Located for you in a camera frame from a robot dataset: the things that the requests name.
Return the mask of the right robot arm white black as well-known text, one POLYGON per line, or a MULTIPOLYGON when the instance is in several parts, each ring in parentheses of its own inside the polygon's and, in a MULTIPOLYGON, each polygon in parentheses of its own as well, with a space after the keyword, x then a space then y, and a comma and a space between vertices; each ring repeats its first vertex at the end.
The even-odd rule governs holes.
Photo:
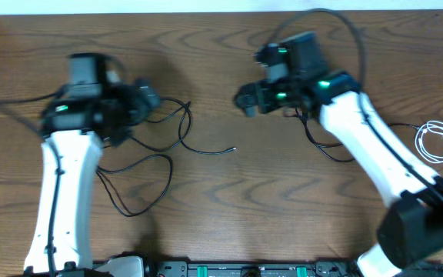
POLYGON ((363 276, 394 276, 443 249, 443 176, 418 159, 375 111, 361 84, 325 61, 315 34, 268 43, 255 53, 265 77, 243 85, 248 116, 299 108, 317 119, 364 169, 387 209, 377 242, 356 262, 363 276))

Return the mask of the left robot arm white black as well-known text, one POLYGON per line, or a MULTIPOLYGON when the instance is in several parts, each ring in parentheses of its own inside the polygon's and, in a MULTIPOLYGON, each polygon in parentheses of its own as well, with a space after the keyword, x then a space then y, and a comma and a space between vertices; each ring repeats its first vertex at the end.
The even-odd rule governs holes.
POLYGON ((115 76, 112 57, 72 54, 69 80, 42 114, 43 176, 25 276, 142 276, 136 255, 97 265, 92 258, 90 215, 93 178, 105 142, 119 146, 131 128, 159 107, 144 80, 129 85, 115 76))

